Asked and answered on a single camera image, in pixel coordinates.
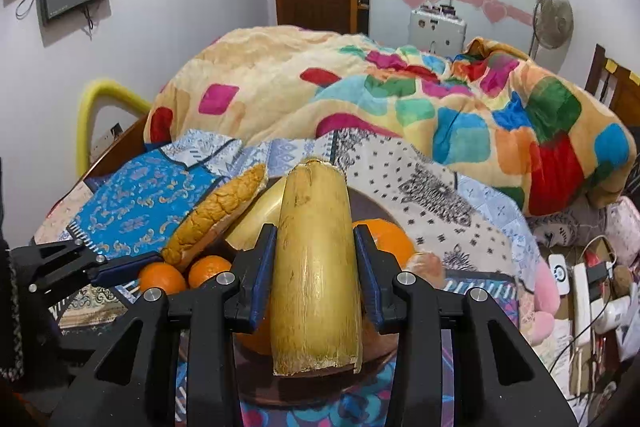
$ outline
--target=power strip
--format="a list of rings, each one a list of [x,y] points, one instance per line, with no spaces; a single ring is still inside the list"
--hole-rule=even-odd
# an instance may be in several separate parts
[[[580,333],[575,339],[575,347],[586,346],[591,342],[591,303],[589,300],[589,284],[587,269],[584,263],[574,266],[574,331]]]

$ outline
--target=pink stuffed toy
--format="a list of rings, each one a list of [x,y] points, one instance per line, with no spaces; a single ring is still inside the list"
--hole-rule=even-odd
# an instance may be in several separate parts
[[[540,259],[536,268],[536,291],[533,296],[522,291],[520,307],[525,323],[522,334],[531,346],[537,346],[553,332],[554,316],[560,307],[556,280],[543,259]]]

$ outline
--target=metal screw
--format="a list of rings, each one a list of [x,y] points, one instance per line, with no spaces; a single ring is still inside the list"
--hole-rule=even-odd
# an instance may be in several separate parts
[[[222,272],[219,273],[216,277],[216,282],[218,284],[231,284],[233,281],[236,280],[236,276],[233,275],[231,272]]]
[[[471,295],[471,298],[474,301],[478,301],[478,302],[486,301],[487,297],[489,296],[487,292],[484,291],[482,288],[471,288],[469,290],[469,295]]]
[[[157,301],[162,296],[162,290],[160,288],[149,288],[146,292],[144,292],[143,297],[145,301],[153,302]]]
[[[415,275],[411,272],[400,272],[396,279],[401,284],[411,286],[415,282]]]

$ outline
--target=wooden bed frame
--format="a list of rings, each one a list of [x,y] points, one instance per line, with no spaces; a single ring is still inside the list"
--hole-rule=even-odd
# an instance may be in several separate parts
[[[640,77],[607,58],[606,50],[599,44],[584,90],[593,96],[598,94],[596,97],[602,103],[606,103],[612,91],[609,108],[627,127],[640,126]]]
[[[145,141],[143,133],[145,131],[146,117],[140,118],[135,124],[129,127],[118,139],[89,167],[79,181],[86,178],[97,178],[113,174],[126,162],[145,152]]]

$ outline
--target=colorful blanket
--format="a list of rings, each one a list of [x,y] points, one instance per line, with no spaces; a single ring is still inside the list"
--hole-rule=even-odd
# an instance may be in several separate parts
[[[530,216],[585,192],[613,202],[636,156],[608,108],[503,44],[475,39],[451,61],[293,26],[232,31],[187,62],[156,98],[145,140],[197,128],[256,144],[347,127],[402,136]]]

